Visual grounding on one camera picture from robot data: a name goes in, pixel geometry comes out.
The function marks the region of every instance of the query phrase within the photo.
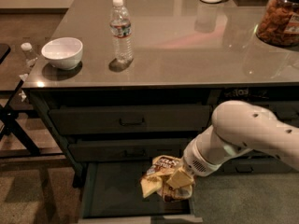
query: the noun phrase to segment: floor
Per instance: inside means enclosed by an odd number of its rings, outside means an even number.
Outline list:
[[[20,45],[30,42],[40,54],[42,46],[64,14],[0,14],[0,43],[11,52],[0,64],[0,105],[4,106],[28,72]],[[72,187],[74,171],[41,119],[21,113],[18,123],[47,153],[29,152],[11,133],[0,141],[0,223],[77,223],[81,189]]]
[[[37,52],[63,14],[0,14],[0,43],[11,52],[0,64],[0,104],[4,105],[26,72],[20,44],[30,41]],[[81,189],[74,172],[39,118],[21,114],[19,124],[38,147],[52,155],[28,158],[13,134],[0,142],[0,223],[77,223]],[[18,158],[8,158],[18,153]],[[295,224],[299,219],[299,174],[212,175],[197,180],[196,213],[207,224]]]

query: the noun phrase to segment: black chair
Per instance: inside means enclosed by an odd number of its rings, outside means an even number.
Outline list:
[[[6,58],[9,52],[10,47],[7,44],[0,44],[0,63]],[[21,93],[22,84],[23,81],[21,80],[14,92],[9,96],[5,106],[0,105],[0,120],[3,123],[2,127],[0,127],[0,140],[4,135],[13,133],[31,155],[37,156],[40,155],[39,148],[16,121],[20,113],[27,113],[28,115],[35,113],[30,104],[21,101],[19,94]]]

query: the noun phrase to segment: ceramic bowl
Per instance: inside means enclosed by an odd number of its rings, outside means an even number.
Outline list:
[[[76,38],[62,37],[48,42],[41,53],[52,66],[71,70],[81,61],[83,44]]]

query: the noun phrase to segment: gray tabletop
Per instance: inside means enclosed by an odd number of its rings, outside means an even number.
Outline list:
[[[133,24],[135,58],[120,72],[114,59],[112,0],[75,0],[53,38],[73,36],[84,45],[71,71],[40,59],[24,88],[298,85],[299,47],[277,48],[255,35],[264,7],[231,0],[124,0]]]

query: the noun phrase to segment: glass jar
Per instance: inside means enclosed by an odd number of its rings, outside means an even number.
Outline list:
[[[299,0],[269,0],[256,35],[278,47],[299,45]]]

